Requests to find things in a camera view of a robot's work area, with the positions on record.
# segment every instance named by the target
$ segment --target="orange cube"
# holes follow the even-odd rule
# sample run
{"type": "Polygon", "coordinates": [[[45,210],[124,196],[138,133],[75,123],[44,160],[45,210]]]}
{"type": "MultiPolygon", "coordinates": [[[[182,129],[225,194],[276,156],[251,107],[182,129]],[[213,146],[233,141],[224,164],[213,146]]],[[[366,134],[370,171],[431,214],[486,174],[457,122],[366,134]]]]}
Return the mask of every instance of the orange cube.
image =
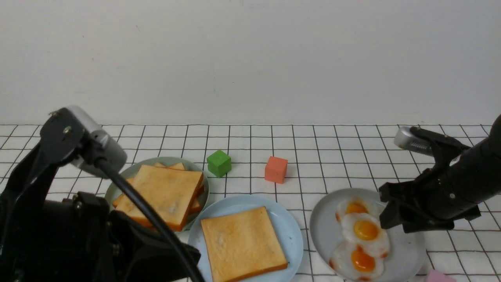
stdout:
{"type": "Polygon", "coordinates": [[[287,160],[271,156],[265,167],[265,179],[283,183],[287,173],[287,160]]]}

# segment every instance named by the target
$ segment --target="green cube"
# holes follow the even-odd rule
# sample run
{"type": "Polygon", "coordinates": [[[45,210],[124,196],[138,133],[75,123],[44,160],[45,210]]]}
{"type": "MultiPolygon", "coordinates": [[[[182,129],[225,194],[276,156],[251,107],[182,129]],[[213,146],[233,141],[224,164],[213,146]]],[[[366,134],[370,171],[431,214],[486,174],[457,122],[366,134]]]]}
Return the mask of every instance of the green cube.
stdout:
{"type": "Polygon", "coordinates": [[[231,170],[231,157],[218,150],[207,157],[207,169],[216,177],[223,177],[231,170]]]}

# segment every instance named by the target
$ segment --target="egg yolk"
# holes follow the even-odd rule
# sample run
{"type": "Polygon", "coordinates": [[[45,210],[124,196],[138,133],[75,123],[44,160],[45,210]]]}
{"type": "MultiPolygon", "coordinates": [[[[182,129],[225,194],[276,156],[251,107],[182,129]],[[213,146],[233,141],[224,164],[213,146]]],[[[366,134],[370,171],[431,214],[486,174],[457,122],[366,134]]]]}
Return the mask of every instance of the egg yolk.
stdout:
{"type": "Polygon", "coordinates": [[[353,232],[358,238],[369,241],[377,237],[379,228],[369,220],[359,220],[353,225],[353,232]]]}
{"type": "Polygon", "coordinates": [[[346,207],[346,214],[349,213],[369,213],[364,205],[356,202],[351,202],[346,207]]]}
{"type": "Polygon", "coordinates": [[[351,253],[351,262],[355,269],[360,272],[371,272],[376,267],[376,260],[364,253],[360,247],[351,253]]]}

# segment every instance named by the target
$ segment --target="white wall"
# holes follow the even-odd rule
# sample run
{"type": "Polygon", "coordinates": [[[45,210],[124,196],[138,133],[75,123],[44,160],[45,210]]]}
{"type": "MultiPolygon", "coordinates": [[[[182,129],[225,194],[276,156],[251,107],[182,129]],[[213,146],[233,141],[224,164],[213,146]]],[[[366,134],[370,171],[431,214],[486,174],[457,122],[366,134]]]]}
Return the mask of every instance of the white wall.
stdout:
{"type": "Polygon", "coordinates": [[[4,0],[0,123],[70,103],[104,123],[492,123],[500,14],[500,0],[4,0]]]}

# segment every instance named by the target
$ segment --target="toast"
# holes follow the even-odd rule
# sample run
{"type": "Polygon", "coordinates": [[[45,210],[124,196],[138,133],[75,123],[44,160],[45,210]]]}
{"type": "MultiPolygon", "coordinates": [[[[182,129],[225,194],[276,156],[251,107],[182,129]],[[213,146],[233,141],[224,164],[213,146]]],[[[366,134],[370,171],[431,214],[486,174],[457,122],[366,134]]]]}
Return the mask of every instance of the toast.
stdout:
{"type": "MultiPolygon", "coordinates": [[[[132,186],[172,230],[181,231],[202,180],[202,172],[142,165],[134,177],[132,186]]],[[[116,209],[143,226],[151,226],[149,220],[127,197],[118,203],[116,209]]]]}
{"type": "Polygon", "coordinates": [[[213,282],[235,282],[288,266],[265,207],[201,221],[213,282]]]}
{"type": "MultiPolygon", "coordinates": [[[[161,163],[155,163],[153,165],[154,167],[158,167],[158,168],[169,168],[169,169],[173,169],[173,170],[181,170],[181,171],[184,171],[186,170],[186,168],[184,167],[184,164],[183,163],[177,163],[175,165],[172,165],[170,167],[168,166],[165,166],[161,163]]],[[[127,182],[132,185],[132,182],[134,181],[134,178],[127,178],[126,179],[127,182]]],[[[200,212],[202,211],[202,206],[200,205],[200,202],[199,200],[197,199],[198,196],[202,195],[202,193],[205,191],[205,188],[203,185],[200,185],[200,188],[197,190],[197,192],[195,193],[195,200],[193,201],[193,204],[191,205],[190,209],[189,209],[189,212],[188,214],[193,214],[193,213],[197,213],[197,212],[200,212]]],[[[118,204],[120,203],[120,201],[122,200],[122,198],[124,197],[124,194],[120,194],[120,196],[118,196],[118,198],[116,198],[112,205],[114,208],[116,208],[118,206],[118,204]]]]}
{"type": "Polygon", "coordinates": [[[170,167],[165,166],[165,165],[163,165],[161,163],[155,163],[153,166],[154,167],[158,167],[158,168],[170,168],[170,169],[173,169],[173,170],[180,170],[180,171],[185,171],[186,170],[186,168],[184,167],[183,163],[177,163],[177,164],[172,165],[170,167]]]}

